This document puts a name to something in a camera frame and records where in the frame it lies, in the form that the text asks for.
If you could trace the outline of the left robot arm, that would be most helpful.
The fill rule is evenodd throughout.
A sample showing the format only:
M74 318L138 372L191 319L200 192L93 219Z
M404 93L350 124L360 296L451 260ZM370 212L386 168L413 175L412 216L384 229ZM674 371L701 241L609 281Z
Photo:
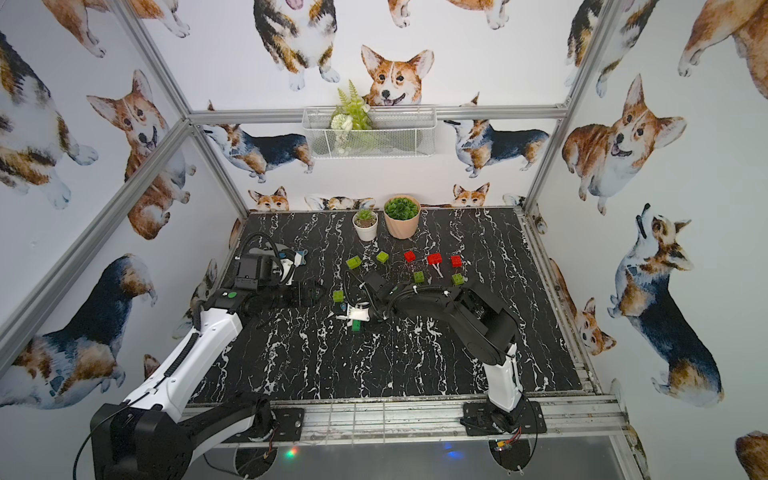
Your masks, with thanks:
M95 478L180 479L192 462L235 435L276 433L264 394L236 393L190 418L183 412L207 370L241 333L248 302L265 304L292 286L302 261L301 253L278 248L237 257L233 286L196 303L181 345L121 403L93 415L84 443L92 448Z

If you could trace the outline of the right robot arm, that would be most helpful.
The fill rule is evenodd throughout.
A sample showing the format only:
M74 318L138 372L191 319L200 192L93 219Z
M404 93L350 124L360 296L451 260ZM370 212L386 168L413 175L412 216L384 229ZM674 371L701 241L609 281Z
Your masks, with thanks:
M465 350L483 364L487 402L479 420L463 419L476 432L522 432L526 406L517 361L519 320L511 307L488 287L469 280L452 286L393 283L375 272L354 279L363 299L351 300L349 289L333 293L333 312L348 325L426 317L446 323Z

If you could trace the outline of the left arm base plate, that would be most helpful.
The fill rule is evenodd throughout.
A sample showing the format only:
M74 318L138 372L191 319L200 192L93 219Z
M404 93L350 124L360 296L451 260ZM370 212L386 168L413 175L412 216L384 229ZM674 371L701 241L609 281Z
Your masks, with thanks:
M226 439L224 445L236 443L297 442L301 439L306 410L277 408L272 411L272 425L264 433L257 425Z

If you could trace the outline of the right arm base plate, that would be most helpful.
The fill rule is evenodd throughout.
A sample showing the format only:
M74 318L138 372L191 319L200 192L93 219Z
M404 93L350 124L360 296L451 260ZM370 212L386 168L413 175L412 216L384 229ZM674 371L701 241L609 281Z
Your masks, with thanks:
M465 403L460 424L468 436L544 434L548 431L539 402L523 398L511 412L490 402Z

